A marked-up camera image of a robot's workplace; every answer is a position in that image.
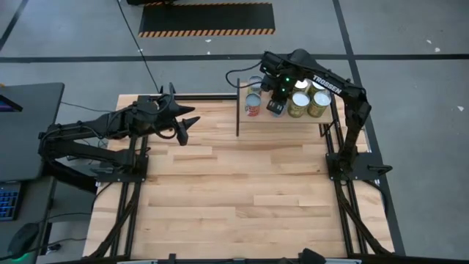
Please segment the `mounting plate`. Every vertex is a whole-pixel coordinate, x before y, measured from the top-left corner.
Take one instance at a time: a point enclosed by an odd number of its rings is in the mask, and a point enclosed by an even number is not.
[[[334,161],[339,157],[338,153],[328,153],[325,160],[328,163],[329,176],[331,180],[377,180],[380,178],[377,170],[370,170],[369,166],[384,166],[383,161],[378,155],[373,153],[359,153],[353,163],[353,171],[349,178],[344,176],[336,166]]]

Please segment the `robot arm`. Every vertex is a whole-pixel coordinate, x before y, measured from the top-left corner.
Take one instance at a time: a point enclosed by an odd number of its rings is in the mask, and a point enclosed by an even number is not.
[[[342,173],[350,173],[357,155],[355,145],[358,134],[372,109],[366,99],[365,89],[319,65],[303,49],[297,49],[286,56],[266,51],[262,57],[260,71],[265,73],[262,80],[263,90],[273,90],[272,100],[267,106],[270,111],[280,113],[296,81],[303,81],[305,78],[317,82],[344,100],[348,130],[344,147],[340,149],[335,162]]]

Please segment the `green light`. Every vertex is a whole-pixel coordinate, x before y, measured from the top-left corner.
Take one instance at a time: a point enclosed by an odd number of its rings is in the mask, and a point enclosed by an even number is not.
[[[29,253],[24,254],[23,256],[17,258],[17,259],[12,259],[13,262],[21,262],[25,260],[28,257]]]

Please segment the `tin can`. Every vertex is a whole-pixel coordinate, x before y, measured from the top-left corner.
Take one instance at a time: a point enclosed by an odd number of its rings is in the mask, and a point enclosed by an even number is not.
[[[292,93],[289,96],[289,99],[292,99],[293,95],[296,92],[308,92],[308,88],[311,85],[311,82],[308,79],[305,79],[304,81],[297,81],[295,86],[293,87]]]
[[[330,95],[328,92],[317,92],[308,107],[308,114],[312,117],[321,117],[324,110],[330,104]]]
[[[270,113],[272,114],[273,117],[282,117],[285,114],[286,111],[287,111],[287,105],[285,104],[284,108],[281,110],[280,114],[276,114],[272,111]]]
[[[246,96],[245,111],[249,117],[255,117],[261,110],[261,97],[256,93]]]
[[[248,84],[253,84],[253,85],[249,86],[248,94],[256,93],[258,95],[261,95],[262,93],[261,84],[260,84],[261,81],[262,81],[261,76],[251,76],[248,80]]]
[[[311,81],[311,82],[312,82],[312,85],[311,87],[309,87],[309,90],[308,90],[308,95],[310,98],[313,98],[314,94],[317,92],[326,91],[326,89],[321,84],[318,84],[316,81]]]
[[[288,105],[288,114],[291,117],[301,117],[309,104],[309,96],[305,92],[296,92]]]

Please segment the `gray floor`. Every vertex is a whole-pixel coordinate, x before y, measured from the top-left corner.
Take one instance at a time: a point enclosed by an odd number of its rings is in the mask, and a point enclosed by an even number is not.
[[[0,35],[20,2],[0,1]],[[277,28],[273,36],[138,42],[146,55],[259,54],[267,49],[287,53],[295,48],[345,54],[332,1],[271,2]],[[469,1],[340,0],[340,4],[355,54],[469,53]],[[122,5],[136,34],[142,7]],[[138,55],[115,0],[29,0],[0,50],[0,58]],[[149,68],[159,85],[171,81],[178,92],[234,92],[224,73],[254,63],[149,62]],[[345,60],[320,63],[351,77]],[[407,254],[469,260],[469,60],[358,61],[358,69],[374,107],[383,159],[394,167],[388,179]],[[246,79],[251,74],[255,71],[239,76]],[[122,93],[155,91],[142,62],[0,63],[0,83],[50,81],[65,83],[63,101],[96,109],[113,109]],[[57,121],[98,115],[62,105]],[[89,197],[75,200],[83,208],[90,203]],[[83,227],[73,234],[60,231],[72,229],[70,225],[54,225],[51,240],[86,236],[86,222],[80,223]],[[82,243],[67,243],[61,254],[40,262],[76,259],[82,248]]]

